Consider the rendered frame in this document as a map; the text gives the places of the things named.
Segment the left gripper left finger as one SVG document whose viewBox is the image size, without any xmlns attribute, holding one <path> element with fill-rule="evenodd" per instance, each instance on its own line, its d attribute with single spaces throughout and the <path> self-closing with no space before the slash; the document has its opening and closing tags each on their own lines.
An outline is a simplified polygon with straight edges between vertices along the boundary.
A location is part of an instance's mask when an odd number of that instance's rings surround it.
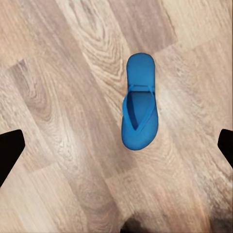
<svg viewBox="0 0 233 233">
<path fill-rule="evenodd" d="M 21 129 L 0 134 L 0 188 L 25 148 Z"/>
</svg>

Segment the sandal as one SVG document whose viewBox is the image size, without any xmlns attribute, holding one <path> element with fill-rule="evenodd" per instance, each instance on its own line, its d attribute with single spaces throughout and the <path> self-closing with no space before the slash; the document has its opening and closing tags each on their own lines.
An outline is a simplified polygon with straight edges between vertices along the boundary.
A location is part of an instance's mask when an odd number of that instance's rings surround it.
<svg viewBox="0 0 233 233">
<path fill-rule="evenodd" d="M 158 112 L 155 99 L 155 63 L 146 53 L 136 53 L 126 64 L 128 93 L 122 103 L 121 137 L 130 150 L 142 150 L 155 138 Z"/>
</svg>

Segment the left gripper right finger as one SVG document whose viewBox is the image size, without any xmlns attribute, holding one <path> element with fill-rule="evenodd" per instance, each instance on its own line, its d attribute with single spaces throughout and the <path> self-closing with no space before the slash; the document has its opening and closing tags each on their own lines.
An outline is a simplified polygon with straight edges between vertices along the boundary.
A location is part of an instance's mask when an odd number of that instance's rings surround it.
<svg viewBox="0 0 233 233">
<path fill-rule="evenodd" d="M 233 168 L 233 131 L 221 129 L 217 146 Z"/>
</svg>

